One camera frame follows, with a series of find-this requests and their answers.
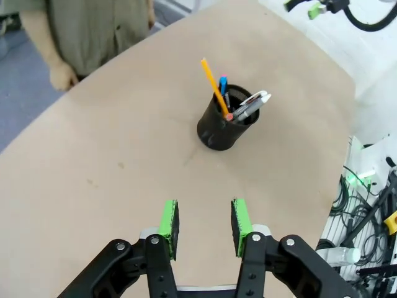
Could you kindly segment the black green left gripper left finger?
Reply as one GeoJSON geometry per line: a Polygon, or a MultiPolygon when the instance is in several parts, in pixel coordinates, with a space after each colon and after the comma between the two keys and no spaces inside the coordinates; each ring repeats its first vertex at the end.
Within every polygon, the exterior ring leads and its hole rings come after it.
{"type": "Polygon", "coordinates": [[[135,244],[109,242],[59,295],[60,297],[121,297],[145,275],[150,297],[177,297],[171,260],[176,259],[179,208],[167,201],[160,226],[135,244]]]}

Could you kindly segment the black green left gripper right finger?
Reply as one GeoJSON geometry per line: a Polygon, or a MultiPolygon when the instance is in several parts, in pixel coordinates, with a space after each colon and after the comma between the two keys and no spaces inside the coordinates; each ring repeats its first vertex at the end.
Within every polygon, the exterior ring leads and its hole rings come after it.
{"type": "Polygon", "coordinates": [[[288,235],[279,241],[255,231],[244,199],[231,201],[231,226],[241,266],[236,297],[263,297],[266,272],[288,287],[294,297],[358,297],[356,290],[304,239],[288,235]]]}

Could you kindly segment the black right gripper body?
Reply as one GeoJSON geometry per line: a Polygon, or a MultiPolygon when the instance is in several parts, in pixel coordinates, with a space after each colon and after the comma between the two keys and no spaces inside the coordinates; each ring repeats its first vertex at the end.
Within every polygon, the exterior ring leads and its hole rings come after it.
{"type": "Polygon", "coordinates": [[[350,4],[349,0],[323,0],[322,4],[326,6],[326,10],[332,13],[338,13],[347,8],[350,4]]]}

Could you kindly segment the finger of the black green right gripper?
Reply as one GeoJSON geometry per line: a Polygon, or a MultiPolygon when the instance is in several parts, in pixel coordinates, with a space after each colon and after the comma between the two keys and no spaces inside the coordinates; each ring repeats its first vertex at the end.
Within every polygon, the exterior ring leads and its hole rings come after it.
{"type": "Polygon", "coordinates": [[[297,5],[299,5],[302,2],[303,2],[302,0],[286,0],[283,6],[287,12],[290,12],[292,9],[294,9],[297,5]]]}
{"type": "Polygon", "coordinates": [[[317,2],[308,10],[308,18],[309,20],[314,20],[321,14],[325,14],[328,11],[327,5],[317,2]]]}

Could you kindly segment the person's left hand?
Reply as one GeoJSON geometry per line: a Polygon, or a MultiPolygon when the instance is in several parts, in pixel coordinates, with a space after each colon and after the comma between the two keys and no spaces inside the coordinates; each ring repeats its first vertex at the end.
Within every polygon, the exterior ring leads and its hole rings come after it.
{"type": "Polygon", "coordinates": [[[156,22],[156,16],[154,11],[154,1],[146,0],[146,5],[148,8],[148,27],[151,30],[156,22]]]}

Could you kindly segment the person's right hand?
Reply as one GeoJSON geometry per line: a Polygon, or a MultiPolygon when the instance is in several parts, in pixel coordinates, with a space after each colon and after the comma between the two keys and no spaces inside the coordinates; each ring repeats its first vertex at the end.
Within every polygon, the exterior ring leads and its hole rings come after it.
{"type": "Polygon", "coordinates": [[[69,91],[79,83],[72,67],[64,61],[56,61],[49,66],[50,82],[57,91],[69,91]]]}

